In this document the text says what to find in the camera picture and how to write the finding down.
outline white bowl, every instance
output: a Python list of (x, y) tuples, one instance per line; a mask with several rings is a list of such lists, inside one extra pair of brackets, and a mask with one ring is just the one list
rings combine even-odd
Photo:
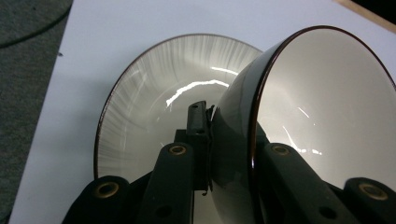
[(261, 216), (257, 122), (270, 142), (294, 147), (339, 188), (368, 177), (396, 189), (395, 86), (375, 54), (346, 31), (297, 32), (247, 66), (224, 93), (212, 121), (211, 171), (225, 223)]
[(111, 91), (95, 144), (95, 177), (128, 181), (152, 171), (160, 149), (186, 129), (188, 106), (218, 103), (236, 75), (262, 52), (219, 35), (183, 35), (135, 59)]

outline screw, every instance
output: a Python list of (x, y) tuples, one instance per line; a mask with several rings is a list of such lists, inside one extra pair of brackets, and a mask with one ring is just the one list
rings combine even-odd
[(290, 151), (287, 148), (280, 147), (280, 146), (274, 146), (274, 147), (272, 147), (272, 150), (279, 156), (286, 156), (286, 155), (289, 155), (289, 153), (290, 153)]

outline table surface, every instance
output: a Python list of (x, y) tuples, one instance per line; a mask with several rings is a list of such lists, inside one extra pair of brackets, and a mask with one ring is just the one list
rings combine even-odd
[[(332, 0), (75, 0), (9, 223), (62, 222), (93, 180), (96, 127), (110, 90), (152, 45), (206, 33), (266, 50), (321, 24), (358, 36), (396, 78), (396, 34)], [(195, 223), (219, 221), (211, 207), (197, 209), (206, 215)]]

